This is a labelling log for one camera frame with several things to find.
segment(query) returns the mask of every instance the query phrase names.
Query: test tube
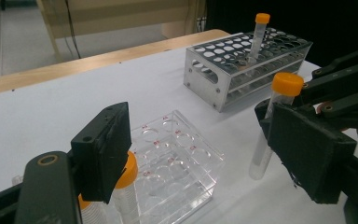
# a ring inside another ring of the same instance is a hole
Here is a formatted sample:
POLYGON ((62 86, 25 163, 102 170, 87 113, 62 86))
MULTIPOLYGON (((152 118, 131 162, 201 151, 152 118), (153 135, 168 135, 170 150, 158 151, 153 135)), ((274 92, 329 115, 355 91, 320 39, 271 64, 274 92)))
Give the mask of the test tube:
MULTIPOLYGON (((304 79, 301 76, 293 73, 277 73, 272 80, 272 94, 269 99, 265 118, 267 119, 272 116, 274 103, 291 105, 295 97, 300 94, 303 85, 304 79)), ((269 166, 271 156, 272 149, 268 146, 268 141, 264 136, 263 131, 261 131, 249 167, 249 176, 252 179, 258 180, 264 176, 264 173, 269 166)))
POLYGON ((81 218, 84 224, 107 224, 107 216, 101 202, 83 201, 81 194, 78 196, 81 218))
POLYGON ((255 60, 258 57, 258 51, 261 49, 261 43, 264 39, 267 24, 269 23, 269 14, 257 13, 255 16, 255 32, 252 41, 251 51, 248 54, 248 60, 255 60))
POLYGON ((128 154, 125 171, 113 190, 113 200, 123 224, 139 224, 139 208, 134 183, 138 175, 138 165, 135 155, 131 151, 128 154))

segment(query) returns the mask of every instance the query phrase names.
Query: black cable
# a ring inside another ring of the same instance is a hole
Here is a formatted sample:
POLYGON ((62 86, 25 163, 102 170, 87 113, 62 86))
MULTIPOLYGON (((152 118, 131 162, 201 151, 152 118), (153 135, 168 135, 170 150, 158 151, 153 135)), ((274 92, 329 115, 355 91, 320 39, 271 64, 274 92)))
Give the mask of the black cable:
POLYGON ((76 49, 76 52, 77 52, 77 57, 79 59, 81 59, 79 50, 77 48, 77 43, 76 43, 76 38, 75 38, 75 30, 74 30, 74 25, 72 23, 71 11, 69 10, 68 0, 65 0, 65 4, 66 4, 66 9, 68 11, 68 20, 69 20, 69 27, 70 27, 70 30, 71 30, 72 41, 74 42, 74 46, 75 46, 75 49, 76 49))
POLYGON ((198 20, 198 24, 199 24, 199 32, 202 32, 202 19, 198 20))
POLYGON ((183 28, 184 35, 186 34, 186 23, 187 23, 187 19, 188 19, 189 14, 190 14, 190 0, 187 1, 187 13, 186 13, 186 17, 185 17, 185 25, 184 25, 184 28, 183 28))
POLYGON ((207 3, 205 2, 204 11, 202 12, 201 28, 200 28, 200 30, 201 30, 202 32, 205 31, 206 20, 208 20, 208 15, 207 15, 207 8, 206 8, 206 6, 207 6, 207 3))

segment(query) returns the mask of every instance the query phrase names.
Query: plastic lid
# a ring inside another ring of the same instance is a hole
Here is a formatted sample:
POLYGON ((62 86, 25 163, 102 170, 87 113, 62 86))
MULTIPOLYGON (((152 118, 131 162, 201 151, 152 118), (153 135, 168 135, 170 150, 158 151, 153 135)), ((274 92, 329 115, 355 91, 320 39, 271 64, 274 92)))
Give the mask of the plastic lid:
POLYGON ((79 200, 79 204, 80 204, 80 209, 83 210, 85 208, 87 208, 91 202, 85 202, 83 201, 83 197, 81 196, 81 194, 79 194, 79 196, 77 197, 78 200, 79 200))
POLYGON ((135 155, 132 152, 128 152, 129 157, 125 166, 124 174, 116 183, 116 189, 124 189, 136 179, 138 175, 138 165, 136 164, 135 155))
POLYGON ((304 79, 293 73, 277 73, 272 80, 272 89, 286 96, 298 96, 304 85, 304 79))
POLYGON ((269 14, 267 14, 267 13, 257 13, 257 15, 255 15, 255 22, 263 23, 263 24, 269 23, 269 14))

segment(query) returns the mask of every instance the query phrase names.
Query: test tube rack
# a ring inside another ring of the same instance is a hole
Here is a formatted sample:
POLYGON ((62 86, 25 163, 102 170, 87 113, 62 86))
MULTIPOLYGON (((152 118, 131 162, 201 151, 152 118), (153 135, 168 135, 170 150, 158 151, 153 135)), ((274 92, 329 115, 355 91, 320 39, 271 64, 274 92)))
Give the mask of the test tube rack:
POLYGON ((184 84, 222 112, 270 85, 277 72, 297 73, 312 45, 268 27, 258 57, 251 61, 252 40, 253 32, 240 33, 187 48, 184 84))

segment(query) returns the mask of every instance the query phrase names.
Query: clear plastic well plate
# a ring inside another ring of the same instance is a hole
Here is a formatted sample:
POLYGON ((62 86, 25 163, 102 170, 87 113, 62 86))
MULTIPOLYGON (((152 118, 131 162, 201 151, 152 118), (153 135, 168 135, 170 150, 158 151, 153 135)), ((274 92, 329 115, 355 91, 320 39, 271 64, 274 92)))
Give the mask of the clear plastic well plate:
POLYGON ((181 222, 212 199, 224 156, 179 111, 132 130, 131 137, 141 223, 181 222))

